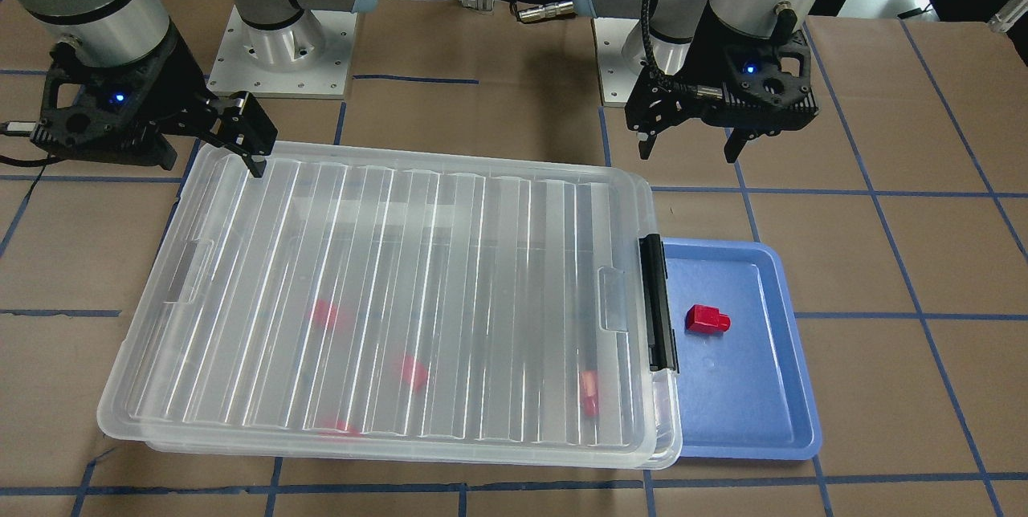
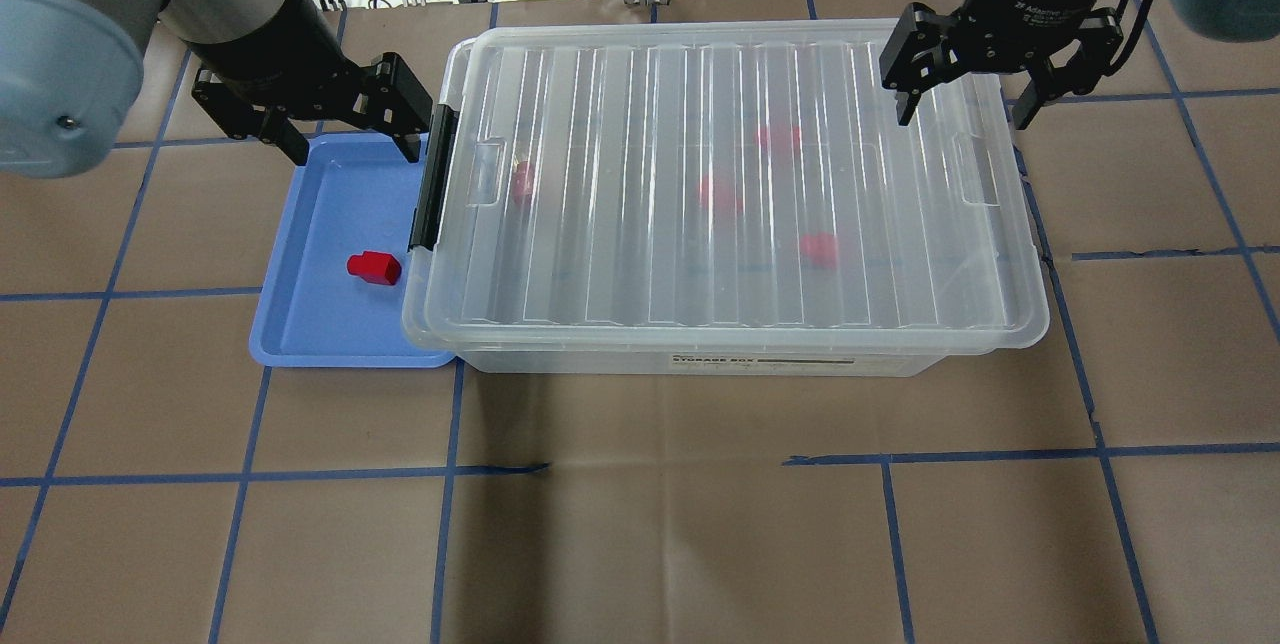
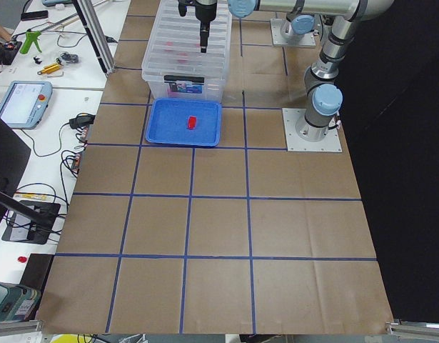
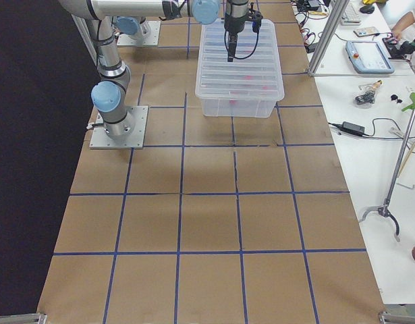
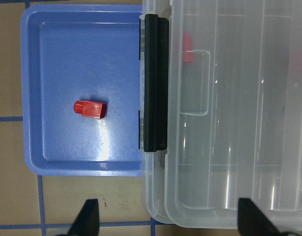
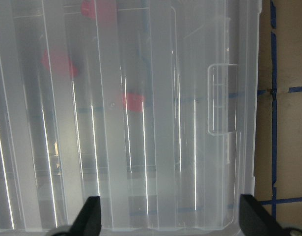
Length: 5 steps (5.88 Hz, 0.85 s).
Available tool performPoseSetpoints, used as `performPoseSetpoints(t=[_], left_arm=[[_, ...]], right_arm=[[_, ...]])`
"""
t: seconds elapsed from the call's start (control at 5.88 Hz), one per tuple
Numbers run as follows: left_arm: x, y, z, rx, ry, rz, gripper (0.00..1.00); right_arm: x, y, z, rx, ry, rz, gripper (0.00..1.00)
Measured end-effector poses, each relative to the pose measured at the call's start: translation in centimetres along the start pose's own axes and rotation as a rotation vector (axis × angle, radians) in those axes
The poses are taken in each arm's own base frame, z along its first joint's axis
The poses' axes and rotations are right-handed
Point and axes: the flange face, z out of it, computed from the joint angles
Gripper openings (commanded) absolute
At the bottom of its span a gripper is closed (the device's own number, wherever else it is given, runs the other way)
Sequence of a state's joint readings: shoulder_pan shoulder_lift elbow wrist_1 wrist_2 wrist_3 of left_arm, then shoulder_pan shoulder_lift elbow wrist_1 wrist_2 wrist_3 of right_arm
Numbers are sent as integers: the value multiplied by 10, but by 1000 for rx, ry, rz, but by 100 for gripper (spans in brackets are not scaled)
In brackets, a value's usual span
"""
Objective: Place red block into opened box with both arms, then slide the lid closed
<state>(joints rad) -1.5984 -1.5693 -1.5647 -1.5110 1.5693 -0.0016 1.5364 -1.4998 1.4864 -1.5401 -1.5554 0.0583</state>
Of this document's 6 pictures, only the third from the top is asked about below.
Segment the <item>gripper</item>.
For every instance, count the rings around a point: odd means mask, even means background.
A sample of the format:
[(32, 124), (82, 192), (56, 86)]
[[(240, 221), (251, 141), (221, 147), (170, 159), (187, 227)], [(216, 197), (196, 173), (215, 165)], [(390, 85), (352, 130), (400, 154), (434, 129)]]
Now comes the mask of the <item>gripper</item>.
[[(187, 8), (193, 6), (198, 20), (214, 20), (216, 18), (216, 0), (178, 0), (178, 12), (181, 17), (187, 14)], [(206, 53), (210, 31), (209, 22), (201, 22), (200, 25), (200, 48), (201, 53)]]

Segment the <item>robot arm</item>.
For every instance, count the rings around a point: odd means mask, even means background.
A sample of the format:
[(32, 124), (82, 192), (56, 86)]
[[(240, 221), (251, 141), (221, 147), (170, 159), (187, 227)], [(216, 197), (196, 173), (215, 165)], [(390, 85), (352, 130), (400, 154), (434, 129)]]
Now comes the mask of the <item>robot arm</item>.
[(287, 13), (281, 27), (281, 35), (286, 40), (301, 39), (313, 31), (315, 17), (312, 14)]
[(300, 138), (317, 142), (332, 129), (329, 123), (341, 107), (343, 95), (333, 83), (357, 26), (361, 21), (380, 16), (392, 4), (392, 1), (229, 1), (228, 10), (238, 18), (249, 16), (254, 11), (281, 11), (294, 17), (319, 14), (334, 18), (318, 60), (305, 72), (307, 108), (296, 123)]

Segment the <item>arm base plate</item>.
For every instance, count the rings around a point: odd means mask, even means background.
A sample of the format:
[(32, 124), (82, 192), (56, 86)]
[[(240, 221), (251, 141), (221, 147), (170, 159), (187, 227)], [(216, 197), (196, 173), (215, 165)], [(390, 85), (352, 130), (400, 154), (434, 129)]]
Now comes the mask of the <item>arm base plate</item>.
[(282, 108), (287, 150), (291, 152), (341, 153), (338, 127), (332, 118), (323, 128), (311, 126), (305, 109)]
[(286, 19), (271, 19), (271, 36), (274, 46), (297, 47), (297, 48), (314, 48), (316, 42), (313, 36), (314, 23), (310, 23), (307, 29), (301, 29), (296, 32), (292, 22)]

